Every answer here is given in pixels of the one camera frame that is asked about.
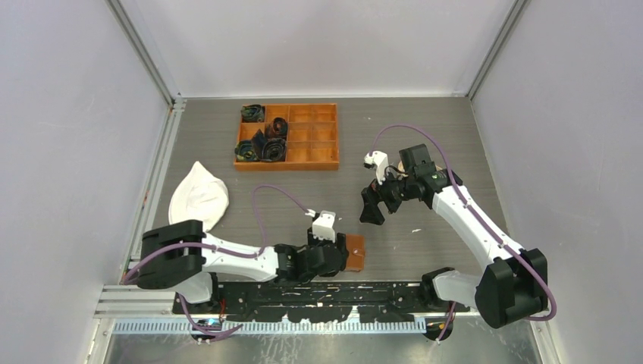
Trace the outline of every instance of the small brown block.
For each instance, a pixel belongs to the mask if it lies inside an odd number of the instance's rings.
[[[361,271],[366,258],[365,238],[362,235],[346,234],[348,259],[344,271]]]

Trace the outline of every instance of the enclosure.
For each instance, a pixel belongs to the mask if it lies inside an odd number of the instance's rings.
[[[3,362],[637,361],[640,2],[2,9]],[[244,123],[248,105],[264,105],[266,120]],[[283,159],[235,157],[275,118],[288,126]],[[431,134],[479,208],[546,255],[555,319],[493,329],[463,308],[438,346],[422,333],[444,310],[365,322],[354,309],[339,322],[249,320],[227,340],[197,344],[174,291],[121,284],[144,233],[171,223],[174,192],[197,161],[229,195],[216,237],[260,246],[251,191],[265,183],[364,236],[359,273],[313,282],[414,287],[443,267],[480,275],[471,249],[422,202],[380,227],[360,223],[360,191],[374,176],[365,155],[391,124]],[[397,165],[398,150],[423,143],[399,128],[377,150]],[[270,244],[306,243],[310,218],[290,200],[265,191],[256,207]],[[218,277],[222,287],[248,281]]]

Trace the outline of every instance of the wooden block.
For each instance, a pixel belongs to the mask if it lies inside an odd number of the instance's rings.
[[[249,140],[283,118],[288,123],[285,162],[239,162],[238,171],[336,171],[339,169],[339,135],[336,104],[268,104],[265,123],[240,122],[237,142]]]
[[[365,238],[362,235],[346,234],[348,259],[344,271],[361,271],[366,259]]]

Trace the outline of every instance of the white bracket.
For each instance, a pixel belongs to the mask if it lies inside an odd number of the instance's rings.
[[[337,239],[333,224],[335,223],[335,213],[330,211],[322,211],[312,222],[312,236],[315,239],[330,240],[333,243]]]
[[[364,165],[370,165],[371,169],[375,169],[375,179],[378,180],[379,184],[383,184],[386,180],[386,174],[384,173],[386,167],[388,167],[388,155],[384,152],[373,152],[369,153],[364,157]]]

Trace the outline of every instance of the black fabric item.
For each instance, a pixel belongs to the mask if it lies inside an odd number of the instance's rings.
[[[234,154],[237,155],[237,161],[240,162],[254,162],[259,160],[250,140],[241,140],[237,144],[237,147],[234,148]]]
[[[281,138],[266,139],[261,130],[252,137],[252,148],[263,162],[283,162],[286,160],[286,140]]]
[[[286,160],[286,140],[270,139],[263,147],[262,159],[270,162],[284,162]]]
[[[244,123],[262,123],[265,120],[265,108],[259,104],[243,106],[241,120]]]
[[[272,124],[265,128],[265,135],[268,138],[281,138],[286,139],[288,135],[288,123],[284,118],[275,118]]]

